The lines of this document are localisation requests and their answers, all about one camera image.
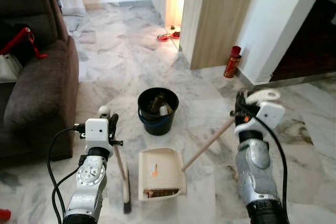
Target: wooden stick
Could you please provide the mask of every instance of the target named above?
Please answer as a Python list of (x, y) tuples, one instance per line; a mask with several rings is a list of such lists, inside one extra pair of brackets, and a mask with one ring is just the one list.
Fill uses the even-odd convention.
[(118, 165), (119, 165), (120, 173), (121, 173), (121, 176), (122, 176), (122, 181), (125, 181), (126, 180), (126, 174), (125, 174), (122, 162), (121, 162), (121, 156), (120, 156), (119, 148), (116, 145), (114, 145), (113, 149), (114, 149), (114, 153), (116, 154), (115, 156), (117, 157), (117, 160), (118, 160)]
[(210, 145), (214, 141), (216, 141), (230, 126), (235, 122), (234, 118), (230, 118), (226, 123), (223, 125), (220, 130), (213, 135), (213, 137), (192, 157), (192, 159), (182, 168), (182, 172), (185, 172), (185, 170), (206, 150), (209, 148)]

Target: black bucket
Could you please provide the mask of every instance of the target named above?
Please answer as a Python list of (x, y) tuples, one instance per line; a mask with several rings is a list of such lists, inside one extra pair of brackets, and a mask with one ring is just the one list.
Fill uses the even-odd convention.
[[(163, 92), (165, 94), (164, 100), (172, 108), (173, 113), (169, 115), (153, 115), (150, 113), (148, 106), (150, 101), (154, 101), (155, 97)], [(165, 88), (147, 89), (141, 93), (138, 98), (138, 114), (139, 119), (143, 123), (145, 130), (155, 136), (166, 134), (172, 127), (175, 111), (179, 106), (179, 99), (177, 95)]]

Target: sofa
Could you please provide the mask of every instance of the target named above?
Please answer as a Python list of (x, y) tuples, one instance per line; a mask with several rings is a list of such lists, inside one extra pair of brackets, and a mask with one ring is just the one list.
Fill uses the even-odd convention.
[[(32, 57), (16, 83), (0, 83), (0, 159), (46, 157), (53, 136), (75, 122), (78, 55), (56, 0), (0, 0), (0, 21), (26, 24), (44, 59)], [(72, 157), (74, 133), (54, 145), (53, 161)]]

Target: black cable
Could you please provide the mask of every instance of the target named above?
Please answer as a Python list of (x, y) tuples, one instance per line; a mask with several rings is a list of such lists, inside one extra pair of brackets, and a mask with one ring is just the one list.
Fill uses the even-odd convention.
[[(60, 184), (62, 184), (65, 180), (67, 180), (67, 179), (70, 178), (73, 174), (75, 174), (75, 173), (78, 171), (79, 167), (80, 167), (80, 166), (78, 166), (78, 167), (76, 168), (76, 170), (74, 170), (72, 173), (70, 173), (69, 175), (67, 175), (67, 176), (64, 177), (63, 179), (61, 179), (61, 180), (57, 183), (56, 187), (54, 187), (54, 189), (53, 189), (53, 191), (52, 191), (52, 195), (51, 195), (51, 202), (52, 202), (52, 204), (53, 204), (53, 208), (54, 208), (54, 210), (57, 209), (56, 202), (55, 202), (55, 193), (56, 193), (57, 190), (59, 190), (58, 187), (59, 187)], [(62, 224), (62, 221), (61, 221), (59, 212), (58, 212), (58, 211), (55, 211), (55, 214), (56, 214), (56, 216), (57, 216), (58, 224)]]
[[(74, 131), (74, 130), (75, 130), (75, 127), (67, 128), (67, 129), (65, 129), (65, 130), (62, 130), (62, 131), (58, 132), (58, 133), (52, 138), (53, 140), (51, 140), (50, 147), (49, 147), (49, 151), (48, 151), (48, 155), (47, 155), (47, 167), (48, 167), (48, 173), (49, 173), (49, 176), (50, 176), (50, 178), (51, 178), (51, 181), (52, 181), (52, 184), (54, 185), (54, 187), (57, 187), (57, 184), (56, 184), (56, 180), (55, 180), (55, 177), (54, 177), (54, 175), (53, 175), (53, 173), (52, 173), (51, 166), (50, 166), (50, 156), (51, 156), (51, 150), (52, 150), (52, 147), (54, 146), (55, 141), (56, 141), (56, 139), (57, 139), (57, 137), (58, 137), (59, 135), (61, 135), (61, 134), (64, 133), (64, 132), (67, 132), (67, 131)], [(58, 196), (58, 198), (59, 198), (59, 202), (60, 202), (60, 204), (61, 204), (62, 213), (63, 213), (63, 215), (64, 215), (64, 214), (65, 214), (65, 206), (64, 206), (63, 199), (62, 199), (62, 195), (61, 195), (61, 193), (60, 193), (60, 191), (59, 191), (58, 188), (56, 188), (56, 193), (57, 193), (57, 196)], [(57, 207), (54, 207), (54, 211), (55, 211), (55, 214), (56, 214), (56, 216), (57, 216), (57, 220), (58, 220), (58, 222), (60, 223), (60, 216), (59, 216), (59, 212), (58, 212)]]
[(286, 162), (285, 153), (284, 153), (284, 151), (283, 151), (283, 149), (281, 147), (279, 139), (274, 134), (274, 132), (267, 126), (266, 123), (264, 123), (261, 119), (259, 119), (258, 117), (256, 117), (252, 112), (250, 112), (247, 108), (243, 107), (239, 103), (237, 103), (237, 105), (248, 116), (250, 116), (250, 117), (254, 118), (255, 120), (257, 120), (257, 122), (259, 122), (268, 131), (268, 133), (272, 136), (272, 138), (274, 139), (275, 143), (277, 144), (277, 147), (279, 149), (280, 156), (281, 156), (281, 159), (282, 159), (282, 165), (283, 165), (283, 171), (284, 171), (284, 175), (283, 175), (283, 178), (282, 178), (282, 208), (284, 209), (284, 214), (285, 214), (286, 222), (289, 223), (288, 214), (287, 214), (287, 180), (288, 180), (287, 162)]

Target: bucket handle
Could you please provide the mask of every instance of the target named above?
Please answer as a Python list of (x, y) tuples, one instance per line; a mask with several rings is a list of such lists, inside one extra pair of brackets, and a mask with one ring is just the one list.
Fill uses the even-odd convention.
[(168, 116), (166, 116), (166, 117), (165, 117), (163, 120), (161, 120), (159, 123), (150, 123), (150, 122), (146, 121), (146, 120), (143, 118), (143, 116), (140, 114), (140, 107), (138, 107), (138, 116), (139, 116), (140, 121), (141, 121), (144, 125), (146, 125), (146, 126), (148, 126), (148, 127), (157, 127), (157, 126), (160, 126), (160, 125), (162, 125), (162, 124), (164, 124), (164, 123), (166, 123), (166, 122), (168, 121)]

